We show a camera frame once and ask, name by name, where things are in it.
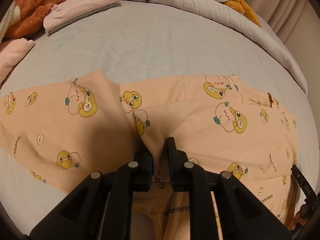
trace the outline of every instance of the black device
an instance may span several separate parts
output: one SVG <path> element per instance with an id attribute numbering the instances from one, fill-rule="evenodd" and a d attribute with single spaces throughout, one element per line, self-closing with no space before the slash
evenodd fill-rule
<path id="1" fill-rule="evenodd" d="M 177 150 L 174 138 L 165 141 L 162 154 L 168 158 L 173 191 L 189 192 L 191 240 L 219 239 L 211 192 L 223 239 L 318 239 L 301 238 L 301 227 L 290 232 L 230 172 L 216 174 L 189 162 L 187 154 Z M 0 234 L 6 234 L 3 239 L 7 240 L 130 240 L 132 194 L 149 191 L 152 174 L 152 156 L 145 148 L 117 171 L 92 172 L 40 221 L 30 236 L 22 235 L 0 210 Z M 320 211 L 319 198 L 296 166 L 292 174 L 307 197 L 302 216 L 316 221 L 313 216 Z"/>

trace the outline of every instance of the beige wall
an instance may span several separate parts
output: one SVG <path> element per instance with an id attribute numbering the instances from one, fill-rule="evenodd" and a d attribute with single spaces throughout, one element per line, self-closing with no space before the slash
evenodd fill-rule
<path id="1" fill-rule="evenodd" d="M 320 19 L 308 1 L 284 44 L 306 77 L 308 100 L 320 142 Z"/>

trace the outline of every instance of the pink curtain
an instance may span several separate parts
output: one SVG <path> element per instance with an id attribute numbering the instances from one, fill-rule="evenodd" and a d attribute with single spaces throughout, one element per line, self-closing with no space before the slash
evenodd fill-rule
<path id="1" fill-rule="evenodd" d="M 289 36 L 306 0 L 248 0 L 252 10 L 261 16 L 284 42 Z"/>

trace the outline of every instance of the pink blanket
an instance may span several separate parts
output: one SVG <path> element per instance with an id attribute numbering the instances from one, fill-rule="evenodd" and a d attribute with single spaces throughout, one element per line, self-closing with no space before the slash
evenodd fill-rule
<path id="1" fill-rule="evenodd" d="M 66 0 L 51 8 L 51 13 L 44 18 L 43 26 L 45 31 L 48 32 L 52 28 L 82 14 L 121 1 L 122 0 Z"/>

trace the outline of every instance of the bed sheet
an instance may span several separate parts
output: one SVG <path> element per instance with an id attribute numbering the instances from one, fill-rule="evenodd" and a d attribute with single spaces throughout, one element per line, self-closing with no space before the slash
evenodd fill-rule
<path id="1" fill-rule="evenodd" d="M 94 70 L 119 83 L 172 75 L 237 74 L 253 89 L 270 92 L 296 116 L 298 168 L 316 187 L 319 146 L 305 93 L 276 60 L 233 29 L 169 6 L 123 1 L 38 38 L 2 86 L 0 97 Z M 63 197 L 0 152 L 0 199 L 23 233 L 29 234 Z M 302 195 L 297 207 L 303 200 Z M 132 239 L 154 238 L 146 216 L 134 212 L 133 223 Z"/>

